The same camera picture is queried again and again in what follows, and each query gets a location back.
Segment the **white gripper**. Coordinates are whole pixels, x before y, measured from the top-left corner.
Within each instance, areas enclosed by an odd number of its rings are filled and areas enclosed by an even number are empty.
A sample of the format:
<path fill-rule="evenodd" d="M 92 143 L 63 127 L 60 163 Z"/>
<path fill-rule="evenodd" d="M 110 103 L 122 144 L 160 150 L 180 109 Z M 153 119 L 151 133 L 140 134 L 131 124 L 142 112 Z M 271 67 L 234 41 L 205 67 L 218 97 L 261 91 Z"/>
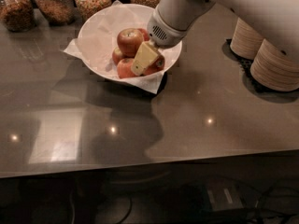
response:
<path fill-rule="evenodd" d="M 162 49 L 173 48 L 187 34 L 186 31 L 179 31 L 168 25 L 161 17 L 158 8 L 153 10 L 149 18 L 147 31 L 152 42 L 143 42 L 134 57 L 131 71 L 136 76 L 141 76 L 161 56 L 157 47 Z"/>

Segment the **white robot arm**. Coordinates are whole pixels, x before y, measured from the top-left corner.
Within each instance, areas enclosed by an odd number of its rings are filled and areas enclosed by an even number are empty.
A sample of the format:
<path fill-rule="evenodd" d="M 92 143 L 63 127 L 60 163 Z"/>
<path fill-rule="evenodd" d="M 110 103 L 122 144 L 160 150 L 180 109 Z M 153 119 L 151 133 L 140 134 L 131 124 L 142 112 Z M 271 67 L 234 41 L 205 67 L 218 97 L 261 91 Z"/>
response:
<path fill-rule="evenodd" d="M 147 24 L 149 39 L 162 49 L 173 48 L 216 4 L 230 9 L 299 64 L 299 0 L 161 0 Z"/>

